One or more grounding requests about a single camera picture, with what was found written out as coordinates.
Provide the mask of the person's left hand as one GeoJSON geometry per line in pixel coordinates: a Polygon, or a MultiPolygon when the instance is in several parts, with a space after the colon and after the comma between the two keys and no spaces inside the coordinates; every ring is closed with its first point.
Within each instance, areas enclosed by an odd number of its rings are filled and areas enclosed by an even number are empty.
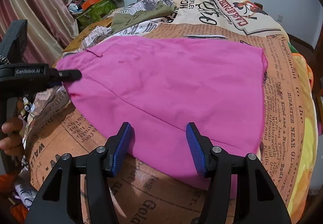
{"type": "Polygon", "coordinates": [[[18,157],[20,160],[25,153],[22,137],[20,135],[23,126],[22,119],[20,117],[14,117],[5,122],[1,127],[1,132],[7,135],[1,140],[1,150],[3,150],[6,155],[18,157]]]}

